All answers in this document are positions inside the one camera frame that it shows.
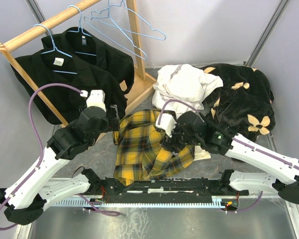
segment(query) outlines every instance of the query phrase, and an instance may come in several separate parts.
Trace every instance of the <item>wooden clothes rack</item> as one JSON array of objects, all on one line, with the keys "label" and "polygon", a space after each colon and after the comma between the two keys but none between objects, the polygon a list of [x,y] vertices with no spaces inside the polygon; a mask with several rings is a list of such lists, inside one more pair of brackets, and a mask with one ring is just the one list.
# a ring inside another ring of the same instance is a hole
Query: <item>wooden clothes rack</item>
[{"label": "wooden clothes rack", "polygon": [[[82,0],[75,4],[81,11],[93,6],[101,0]],[[137,6],[135,0],[126,0],[127,7],[137,12]],[[139,22],[137,16],[129,12],[129,21],[131,25],[131,31],[139,32]],[[51,17],[50,19],[41,23],[49,29],[56,27],[57,25],[65,22],[71,17],[78,14],[79,11],[70,7],[66,10],[60,12],[59,14]],[[38,86],[35,82],[30,78],[30,76],[26,73],[26,71],[19,65],[16,59],[11,55],[11,52],[20,48],[21,46],[29,43],[33,39],[36,39],[40,35],[44,34],[47,30],[41,26],[35,26],[28,31],[20,34],[19,36],[7,41],[2,44],[0,42],[0,52],[5,56],[8,62],[15,68],[15,70],[24,78],[24,80],[32,87],[34,91],[38,89]],[[137,34],[132,34],[134,45],[141,48],[141,39]],[[134,48],[136,54],[141,56],[141,51],[138,48]],[[136,108],[143,100],[145,100],[150,94],[154,92],[153,84],[156,82],[156,79],[150,74],[145,72],[144,60],[140,57],[136,57],[136,66],[135,66],[135,78],[134,85],[131,91],[125,95],[128,99],[127,108],[125,110],[126,114],[129,114],[133,109]],[[43,100],[43,102],[52,110],[52,112],[58,117],[58,119],[62,122],[62,126],[67,126],[68,122],[61,115],[61,113],[55,108],[55,106],[51,103],[51,101],[44,95],[43,92],[38,93],[39,97]]]}]

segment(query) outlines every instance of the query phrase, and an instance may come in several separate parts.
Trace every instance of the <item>yellow plaid fabric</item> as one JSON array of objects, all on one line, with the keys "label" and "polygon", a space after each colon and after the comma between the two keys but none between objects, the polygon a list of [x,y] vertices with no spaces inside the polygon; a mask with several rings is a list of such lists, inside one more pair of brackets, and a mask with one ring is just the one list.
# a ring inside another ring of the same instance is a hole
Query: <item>yellow plaid fabric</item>
[{"label": "yellow plaid fabric", "polygon": [[165,133],[155,130],[159,113],[144,110],[126,116],[120,123],[120,131],[113,133],[114,143],[119,145],[114,177],[126,186],[138,180],[172,176],[194,160],[193,146],[186,146],[178,156],[162,148]]}]

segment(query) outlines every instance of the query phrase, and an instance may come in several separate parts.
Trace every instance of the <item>clothes hanger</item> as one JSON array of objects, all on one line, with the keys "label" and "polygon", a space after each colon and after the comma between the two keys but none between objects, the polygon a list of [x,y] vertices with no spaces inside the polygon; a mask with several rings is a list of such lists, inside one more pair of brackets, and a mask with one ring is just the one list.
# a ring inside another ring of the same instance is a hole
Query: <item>clothes hanger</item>
[{"label": "clothes hanger", "polygon": [[[86,36],[91,37],[91,35],[89,35],[89,34],[87,34],[87,33],[85,33],[85,32],[83,31],[83,27],[82,27],[82,24],[81,24],[81,20],[82,20],[82,12],[81,12],[80,8],[78,8],[78,7],[75,6],[75,5],[69,5],[68,8],[69,8],[69,7],[75,7],[75,8],[80,12],[80,15],[81,15],[81,16],[80,16],[80,19],[79,19],[79,27],[78,27],[78,30],[77,30],[77,31],[71,30],[71,31],[68,31],[68,32],[76,32],[76,33],[78,33],[78,32],[80,32],[80,29],[81,29],[81,33],[82,33],[83,35],[86,35]],[[75,53],[84,54],[84,55],[89,55],[89,56],[96,56],[96,54],[85,53],[85,52],[79,52],[79,51],[76,51]]]},{"label": "clothes hanger", "polygon": [[[46,26],[44,26],[44,25],[42,25],[42,24],[35,24],[34,26],[42,26],[42,27],[44,27],[44,28],[49,32],[50,37],[51,37],[51,42],[52,42],[53,50],[45,51],[45,52],[41,52],[41,55],[42,55],[42,54],[46,54],[46,53],[50,53],[50,52],[53,52],[53,51],[57,51],[57,52],[60,52],[60,53],[63,54],[63,55],[66,55],[66,56],[72,58],[71,55],[69,55],[69,54],[67,54],[67,53],[65,53],[65,52],[63,52],[63,51],[60,51],[60,50],[56,47],[56,45],[55,45],[55,43],[54,43],[54,40],[53,40],[53,37],[52,37],[52,34],[51,34],[51,31],[50,31],[49,28],[47,28]],[[76,72],[70,72],[70,71],[57,71],[57,70],[53,70],[53,71],[54,71],[54,72],[59,72],[59,73],[67,73],[67,74],[77,74]]]},{"label": "clothes hanger", "polygon": [[[124,8],[125,8],[127,11],[131,11],[131,12],[133,12],[133,13],[134,13],[136,16],[138,16],[143,22],[145,22],[145,23],[150,27],[150,29],[151,29],[152,31],[158,31],[158,32],[160,32],[160,33],[163,35],[163,38],[158,38],[158,37],[154,37],[154,36],[150,36],[150,35],[145,35],[145,34],[141,34],[141,33],[138,33],[138,32],[133,32],[133,31],[129,31],[129,30],[127,30],[127,29],[122,29],[122,28],[121,28],[122,31],[126,31],[126,32],[134,33],[134,34],[137,34],[137,35],[140,35],[140,36],[145,36],[145,37],[153,38],[153,39],[156,39],[156,40],[161,40],[161,41],[165,41],[165,40],[166,40],[166,35],[165,35],[162,31],[160,31],[159,29],[153,29],[150,23],[148,23],[144,18],[142,18],[140,15],[138,15],[135,11],[133,11],[133,10],[130,9],[130,8],[128,8],[128,7],[126,6],[124,0],[122,0],[121,3],[120,3],[119,5],[117,5],[117,4],[112,4],[112,5],[110,5],[110,0],[108,0],[108,7],[107,7],[107,8],[101,10],[100,12],[98,12],[98,11],[92,11],[92,12],[91,12],[91,16],[93,17],[93,19],[95,19],[96,21],[98,21],[98,22],[100,22],[100,23],[103,23],[103,24],[105,24],[105,25],[107,25],[107,26],[111,26],[111,27],[114,27],[114,28],[118,28],[118,27],[115,26],[115,25],[111,25],[111,24],[108,24],[108,23],[106,23],[106,22],[103,22],[103,21],[100,21],[100,20],[99,20],[100,18],[110,18],[110,8],[113,7],[113,6],[117,6],[117,7],[124,6]],[[93,16],[93,13],[94,13],[94,12],[97,13],[97,14],[101,14],[103,11],[106,11],[106,10],[108,11],[108,16]]]},{"label": "clothes hanger", "polygon": [[93,19],[92,16],[84,16],[83,18],[84,18],[84,21],[85,21],[90,27],[92,27],[92,28],[93,28],[94,30],[96,30],[98,33],[100,33],[101,35],[105,36],[107,39],[111,40],[112,42],[114,42],[115,44],[119,45],[119,46],[122,47],[123,49],[125,49],[125,50],[131,52],[132,54],[134,54],[134,55],[136,55],[136,56],[138,56],[138,57],[140,57],[140,58],[142,58],[142,59],[144,59],[144,60],[146,60],[146,59],[148,58],[148,56],[146,55],[146,53],[145,53],[142,49],[140,49],[139,47],[135,46],[134,43],[133,43],[133,41],[132,41],[132,40],[131,40],[131,39],[130,39],[130,38],[129,38],[123,31],[122,31],[122,29],[121,29],[121,28],[114,22],[114,20],[111,18],[111,15],[109,16],[109,18],[112,20],[112,22],[113,22],[113,23],[117,26],[117,28],[118,28],[118,29],[119,29],[119,30],[126,36],[126,38],[132,43],[133,47],[134,47],[134,48],[137,48],[138,50],[140,50],[140,51],[144,54],[145,57],[142,57],[142,56],[136,54],[135,52],[133,52],[133,51],[127,49],[126,47],[122,46],[121,44],[117,43],[115,40],[109,38],[107,35],[105,35],[105,34],[102,33],[101,31],[99,31],[98,29],[96,29],[96,28],[95,28],[94,26],[92,26],[90,23],[88,23],[88,22],[86,21],[86,19],[88,18],[88,19],[92,20],[92,19]]}]

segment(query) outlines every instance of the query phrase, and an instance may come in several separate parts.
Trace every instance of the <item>hanging garment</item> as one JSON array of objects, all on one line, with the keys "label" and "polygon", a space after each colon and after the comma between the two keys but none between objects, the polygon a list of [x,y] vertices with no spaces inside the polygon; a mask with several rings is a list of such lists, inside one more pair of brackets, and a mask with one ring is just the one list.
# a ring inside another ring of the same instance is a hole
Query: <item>hanging garment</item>
[{"label": "hanging garment", "polygon": [[[69,51],[72,55],[80,57],[82,60],[98,66],[103,70],[110,72],[115,79],[121,83],[125,81],[127,94],[134,83],[134,63],[131,56],[97,39],[88,31],[83,30],[86,36],[79,32],[69,32],[77,30],[77,27],[71,27],[60,34],[53,35],[55,44],[60,48]],[[46,36],[41,39],[44,48],[51,48],[51,37]]]},{"label": "hanging garment", "polygon": [[113,132],[118,144],[114,177],[124,185],[137,180],[159,180],[170,177],[192,163],[194,147],[186,146],[178,156],[164,150],[161,142],[164,132],[155,130],[157,110],[144,110],[126,116],[120,131]]},{"label": "hanging garment", "polygon": [[[109,72],[87,64],[75,55],[71,58],[57,51],[41,54],[45,51],[41,50],[33,55],[16,58],[38,87],[49,83],[63,83],[80,90],[103,90],[105,93],[104,103],[107,109],[109,110],[110,105],[117,105],[119,116],[123,118],[127,99],[124,97],[119,83]],[[14,68],[12,69],[29,95],[32,95],[33,89]],[[53,70],[77,74],[57,73]],[[78,119],[80,108],[86,106],[85,99],[79,93],[68,88],[50,87],[44,89],[43,93],[68,122]],[[48,122],[51,124],[61,123],[39,97],[34,98],[34,103]]]},{"label": "hanging garment", "polygon": [[267,77],[255,68],[212,64],[202,68],[219,76],[224,86],[217,88],[205,102],[212,107],[207,117],[230,127],[251,141],[275,127],[271,106],[274,95]]},{"label": "hanging garment", "polygon": [[[222,86],[223,82],[220,77],[204,74],[202,70],[191,65],[167,65],[158,71],[152,104],[161,109],[166,101],[177,99],[198,110],[203,110],[201,102],[214,89]],[[189,107],[178,102],[169,103],[166,109],[175,111],[177,118],[181,114],[191,111]]]}]

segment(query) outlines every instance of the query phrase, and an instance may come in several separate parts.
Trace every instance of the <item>crumpled white fabric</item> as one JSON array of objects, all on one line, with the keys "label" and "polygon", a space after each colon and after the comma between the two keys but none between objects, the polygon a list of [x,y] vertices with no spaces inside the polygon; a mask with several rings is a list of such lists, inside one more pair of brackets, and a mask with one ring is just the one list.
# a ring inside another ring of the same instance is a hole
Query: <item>crumpled white fabric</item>
[{"label": "crumpled white fabric", "polygon": [[[158,109],[170,99],[181,100],[197,110],[203,110],[202,101],[209,96],[213,90],[223,86],[220,77],[212,74],[205,74],[203,70],[192,67],[191,65],[166,65],[158,71],[157,82],[154,84],[155,93],[152,104]],[[177,118],[191,108],[178,103],[171,102],[166,110],[176,112]],[[195,147],[195,159],[201,160],[210,158],[210,153]]]}]

